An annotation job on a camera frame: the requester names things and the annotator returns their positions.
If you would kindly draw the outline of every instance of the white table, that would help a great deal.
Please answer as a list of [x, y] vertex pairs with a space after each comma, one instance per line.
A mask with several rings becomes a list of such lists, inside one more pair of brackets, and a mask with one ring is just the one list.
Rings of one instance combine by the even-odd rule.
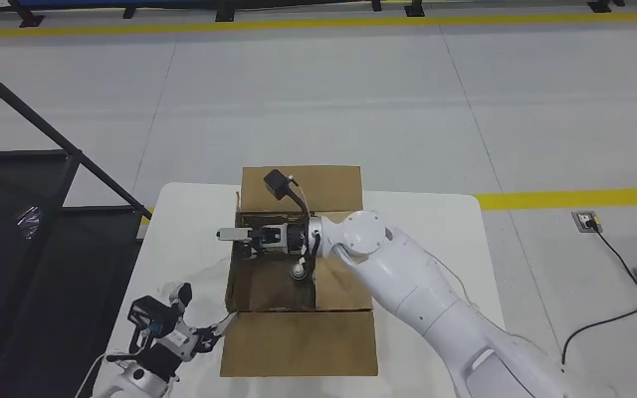
[[[108, 350], [128, 347], [133, 331], [126, 320], [130, 304], [157, 297], [164, 284], [202, 272], [230, 253], [215, 233], [234, 224], [239, 186], [170, 183], [163, 187], [128, 285]], [[466, 195], [364, 192], [364, 208], [376, 210], [445, 262], [465, 283], [472, 300], [492, 321], [504, 326], [491, 256], [478, 201]], [[194, 326], [220, 320], [227, 268], [196, 278], [186, 321]], [[452, 286], [460, 292], [452, 278]], [[216, 308], [210, 313], [212, 302]], [[220, 342], [212, 353], [184, 363], [174, 398], [374, 398], [455, 397], [442, 360], [413, 330], [374, 303], [379, 374], [377, 377], [221, 378]], [[103, 365], [96, 382], [102, 389], [121, 369]]]

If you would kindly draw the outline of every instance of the cardboard box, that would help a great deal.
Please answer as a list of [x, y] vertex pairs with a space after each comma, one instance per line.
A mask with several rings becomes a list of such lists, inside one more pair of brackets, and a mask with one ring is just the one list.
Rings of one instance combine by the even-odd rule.
[[[293, 174], [310, 211], [339, 222], [362, 209], [360, 169], [352, 166], [244, 168], [236, 226], [280, 224], [302, 215], [288, 197], [277, 201], [263, 177]], [[334, 257], [317, 259], [316, 283], [290, 277], [294, 257], [233, 256], [226, 306], [239, 315], [228, 329], [223, 377], [376, 376], [371, 296]]]

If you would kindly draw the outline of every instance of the box flap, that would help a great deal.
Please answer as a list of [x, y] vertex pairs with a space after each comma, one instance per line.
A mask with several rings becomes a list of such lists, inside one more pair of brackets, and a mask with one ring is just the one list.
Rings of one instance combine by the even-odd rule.
[[242, 312], [221, 359], [222, 377], [377, 375], [371, 311]]
[[242, 212], [299, 212], [292, 199], [278, 201], [263, 178], [273, 168], [294, 175], [308, 199], [310, 211], [362, 209], [362, 185], [358, 166], [265, 166], [244, 167], [241, 181]]
[[[320, 213], [339, 223], [350, 212]], [[315, 269], [317, 310], [371, 309], [367, 288], [335, 256], [317, 259]]]

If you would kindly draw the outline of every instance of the floor marking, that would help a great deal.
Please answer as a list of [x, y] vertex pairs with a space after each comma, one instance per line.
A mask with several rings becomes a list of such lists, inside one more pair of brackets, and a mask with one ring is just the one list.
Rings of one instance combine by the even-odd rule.
[[165, 33], [205, 33], [312, 28], [362, 28], [383, 26], [471, 26], [471, 25], [546, 25], [637, 22], [637, 13], [487, 15], [457, 17], [328, 18], [282, 21], [251, 21], [206, 24], [75, 26], [47, 28], [5, 28], [0, 37], [50, 37], [89, 35], [141, 35]]

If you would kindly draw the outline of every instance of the metal pole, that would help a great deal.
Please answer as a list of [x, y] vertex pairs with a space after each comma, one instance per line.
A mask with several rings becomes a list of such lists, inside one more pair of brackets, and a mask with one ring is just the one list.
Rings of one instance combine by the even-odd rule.
[[33, 15], [29, 9], [24, 8], [18, 0], [9, 0], [11, 8], [22, 18], [20, 28], [35, 28], [40, 25], [44, 19], [44, 15]]
[[49, 138], [51, 138], [55, 143], [60, 145], [63, 149], [69, 152], [73, 156], [77, 156], [80, 160], [80, 163], [85, 166], [95, 177], [99, 178], [104, 184], [108, 186], [108, 188], [115, 191], [117, 195], [119, 195], [123, 200], [128, 202], [132, 207], [136, 210], [140, 211], [141, 214], [148, 220], [152, 217], [152, 213], [148, 209], [146, 209], [141, 203], [137, 202], [135, 198], [132, 197], [125, 189], [123, 189], [119, 184], [115, 182], [108, 174], [106, 174], [99, 166], [97, 166], [92, 160], [90, 160], [86, 155], [82, 153], [82, 151], [74, 146], [70, 141], [68, 141], [63, 135], [60, 134], [53, 126], [47, 123], [41, 116], [39, 116], [34, 110], [32, 110], [27, 104], [25, 104], [21, 99], [18, 98], [11, 90], [9, 90], [5, 85], [0, 83], [0, 99], [4, 100], [4, 102], [8, 103], [9, 106], [13, 107], [18, 113], [22, 114], [24, 118], [29, 120], [31, 124], [38, 127], [38, 129], [44, 132]]

